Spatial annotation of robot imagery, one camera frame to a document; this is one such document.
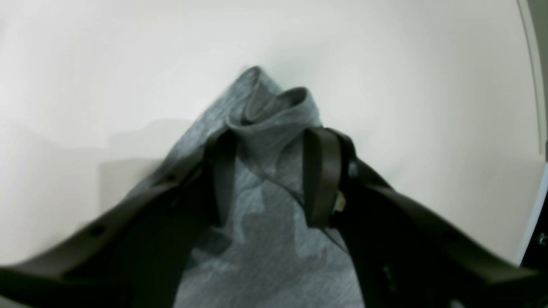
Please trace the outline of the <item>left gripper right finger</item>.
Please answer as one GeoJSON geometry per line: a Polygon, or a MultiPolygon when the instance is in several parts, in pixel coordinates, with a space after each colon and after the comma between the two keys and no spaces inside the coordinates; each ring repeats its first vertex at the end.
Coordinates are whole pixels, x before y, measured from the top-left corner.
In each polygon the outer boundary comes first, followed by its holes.
{"type": "Polygon", "coordinates": [[[303,191],[307,226],[339,232],[368,308],[547,306],[546,273],[501,260],[397,192],[340,131],[304,131],[303,191]]]}

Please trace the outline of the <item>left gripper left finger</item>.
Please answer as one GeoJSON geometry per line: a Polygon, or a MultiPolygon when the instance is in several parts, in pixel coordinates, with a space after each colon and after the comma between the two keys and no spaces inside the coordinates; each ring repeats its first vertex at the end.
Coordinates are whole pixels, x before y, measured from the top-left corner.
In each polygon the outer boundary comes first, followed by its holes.
{"type": "Polygon", "coordinates": [[[221,129],[152,187],[54,248],[1,267],[1,296],[30,308],[170,308],[196,241],[229,216],[235,134],[221,129]]]}

